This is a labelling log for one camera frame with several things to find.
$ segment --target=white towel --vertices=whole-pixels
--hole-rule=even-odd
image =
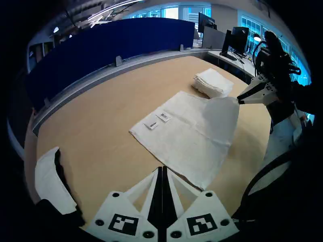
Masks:
[[[238,114],[236,98],[179,92],[130,133],[164,165],[206,189],[227,156]]]
[[[194,77],[194,88],[205,93],[210,98],[226,97],[231,92],[233,83],[224,78],[219,72],[208,69]]]
[[[61,213],[76,211],[76,202],[56,172],[55,147],[39,158],[35,168],[35,187],[41,199],[47,199]]]

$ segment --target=stack of folded towels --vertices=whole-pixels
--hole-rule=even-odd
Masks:
[[[233,87],[231,81],[213,69],[196,74],[194,80],[192,86],[210,98],[224,98],[228,96]]]

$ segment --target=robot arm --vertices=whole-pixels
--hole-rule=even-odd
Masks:
[[[239,104],[262,103],[265,106],[275,106],[277,111],[271,110],[274,116],[281,116],[284,110],[285,117],[294,111],[292,101],[295,100],[295,86],[289,77],[294,73],[300,75],[301,71],[293,65],[286,52],[283,51],[279,39],[271,32],[265,32],[265,44],[257,55],[255,68],[257,76],[251,80],[250,85],[237,97]]]

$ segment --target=table surface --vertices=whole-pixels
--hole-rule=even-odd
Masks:
[[[247,87],[221,68],[187,56],[147,65],[101,83],[71,100],[42,124],[37,159],[53,147],[60,147],[67,183],[86,221],[83,228],[109,192],[125,192],[162,166],[129,129],[179,91],[202,96],[191,84],[196,73],[208,68],[234,83],[229,96],[236,97]],[[240,106],[228,156],[208,186],[230,215],[239,207],[245,188],[260,168],[270,121],[262,104]]]
[[[248,60],[248,59],[245,59],[245,58],[242,58],[242,61],[244,64],[242,64],[240,61],[238,60],[230,60],[224,56],[221,56],[220,55],[221,51],[220,50],[216,50],[216,51],[209,51],[208,54],[209,55],[212,55],[212,56],[215,56],[231,65],[233,65],[234,67],[238,68],[239,70],[243,71],[244,73],[246,73],[247,75],[249,75],[251,78],[255,77],[255,66],[254,64]],[[228,54],[231,55],[232,57],[235,57],[236,59],[238,59],[239,57],[234,56],[232,54],[231,51],[228,51]]]

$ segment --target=blue partition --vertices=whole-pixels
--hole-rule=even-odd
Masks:
[[[132,56],[192,47],[194,23],[166,18],[137,18],[88,28],[64,41],[41,60],[26,78],[36,110],[85,75]]]

